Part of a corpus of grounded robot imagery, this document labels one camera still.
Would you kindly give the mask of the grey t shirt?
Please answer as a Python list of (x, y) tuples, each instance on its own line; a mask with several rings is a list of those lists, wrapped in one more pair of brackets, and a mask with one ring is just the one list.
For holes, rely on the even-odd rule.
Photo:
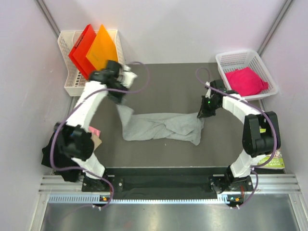
[(126, 141), (173, 139), (189, 141), (197, 146), (201, 141), (204, 119), (197, 113), (135, 114), (125, 105), (117, 105), (122, 124), (122, 136)]

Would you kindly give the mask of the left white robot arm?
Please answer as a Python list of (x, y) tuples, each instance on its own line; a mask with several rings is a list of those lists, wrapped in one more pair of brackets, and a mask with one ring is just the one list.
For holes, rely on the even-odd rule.
[(93, 179), (92, 185), (97, 190), (108, 188), (105, 167), (94, 153), (90, 122), (103, 99), (109, 97), (121, 103), (136, 77), (128, 66), (92, 72), (77, 105), (68, 118), (56, 126), (50, 149), (53, 168), (58, 171), (80, 170)]

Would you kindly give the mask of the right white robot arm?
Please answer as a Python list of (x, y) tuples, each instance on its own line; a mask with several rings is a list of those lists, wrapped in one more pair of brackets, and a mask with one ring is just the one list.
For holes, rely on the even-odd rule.
[(198, 118), (216, 115), (222, 108), (232, 113), (243, 124), (242, 147), (235, 162), (227, 170), (224, 179), (229, 190), (237, 190), (242, 185), (242, 178), (250, 175), (251, 169), (267, 155), (275, 154), (281, 146), (278, 116), (275, 112), (265, 112), (250, 104), (234, 91), (208, 89), (202, 96)]

